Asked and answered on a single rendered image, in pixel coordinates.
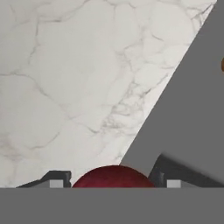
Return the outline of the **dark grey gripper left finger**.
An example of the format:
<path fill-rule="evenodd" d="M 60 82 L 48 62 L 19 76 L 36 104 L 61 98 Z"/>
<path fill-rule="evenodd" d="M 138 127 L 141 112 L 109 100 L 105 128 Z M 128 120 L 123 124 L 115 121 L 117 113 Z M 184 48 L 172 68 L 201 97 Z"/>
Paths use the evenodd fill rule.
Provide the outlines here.
<path fill-rule="evenodd" d="M 70 171 L 49 171 L 41 179 L 20 185 L 19 188 L 70 188 L 71 177 Z"/>

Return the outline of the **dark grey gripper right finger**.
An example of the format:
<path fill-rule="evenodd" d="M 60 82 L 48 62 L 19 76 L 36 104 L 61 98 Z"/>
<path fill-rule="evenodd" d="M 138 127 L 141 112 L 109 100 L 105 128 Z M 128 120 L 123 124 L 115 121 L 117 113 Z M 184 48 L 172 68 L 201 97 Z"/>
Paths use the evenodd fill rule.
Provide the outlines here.
<path fill-rule="evenodd" d="M 168 187 L 169 180 L 179 180 L 184 187 L 197 186 L 205 188 L 224 188 L 224 182 L 196 171 L 176 159 L 160 154 L 153 165 L 148 179 L 155 187 Z"/>

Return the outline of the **dark red round fruit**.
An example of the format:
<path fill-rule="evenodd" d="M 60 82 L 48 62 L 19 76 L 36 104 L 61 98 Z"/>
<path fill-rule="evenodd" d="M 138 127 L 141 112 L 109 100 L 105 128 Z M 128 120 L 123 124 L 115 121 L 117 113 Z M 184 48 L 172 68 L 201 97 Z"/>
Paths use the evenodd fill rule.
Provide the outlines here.
<path fill-rule="evenodd" d="M 154 187 L 141 172 L 122 165 L 95 168 L 80 177 L 73 187 Z"/>

